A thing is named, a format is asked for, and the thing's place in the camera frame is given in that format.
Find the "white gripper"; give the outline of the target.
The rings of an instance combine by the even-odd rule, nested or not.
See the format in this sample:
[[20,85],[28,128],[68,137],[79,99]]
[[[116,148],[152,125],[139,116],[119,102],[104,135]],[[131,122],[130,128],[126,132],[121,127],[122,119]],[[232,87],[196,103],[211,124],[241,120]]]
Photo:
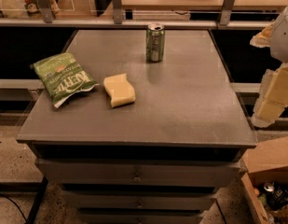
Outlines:
[[288,106],[288,6],[275,20],[250,40],[257,48],[269,48],[273,58],[282,62],[263,75],[259,97],[254,105],[252,124],[266,128],[273,124]]

